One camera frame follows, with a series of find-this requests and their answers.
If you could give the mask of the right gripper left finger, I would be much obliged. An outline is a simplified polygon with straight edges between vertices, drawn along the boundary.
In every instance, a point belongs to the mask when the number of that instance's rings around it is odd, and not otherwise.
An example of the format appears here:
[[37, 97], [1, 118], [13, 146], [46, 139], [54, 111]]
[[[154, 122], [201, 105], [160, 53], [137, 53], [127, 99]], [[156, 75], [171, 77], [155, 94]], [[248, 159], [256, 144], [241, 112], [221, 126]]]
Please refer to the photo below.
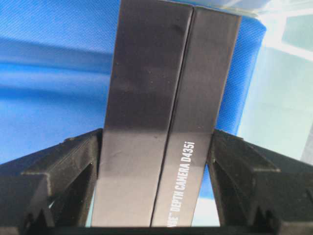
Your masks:
[[83, 227], [97, 179], [102, 129], [0, 166], [0, 227]]

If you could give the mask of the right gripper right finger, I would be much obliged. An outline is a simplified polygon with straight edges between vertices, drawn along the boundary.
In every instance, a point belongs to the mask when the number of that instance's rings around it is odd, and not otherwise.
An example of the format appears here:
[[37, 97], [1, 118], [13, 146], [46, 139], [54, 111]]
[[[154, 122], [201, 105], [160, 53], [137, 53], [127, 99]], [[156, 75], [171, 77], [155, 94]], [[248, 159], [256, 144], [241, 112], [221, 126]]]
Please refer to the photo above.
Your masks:
[[313, 227], [313, 167], [215, 130], [209, 173], [220, 224], [260, 229]]

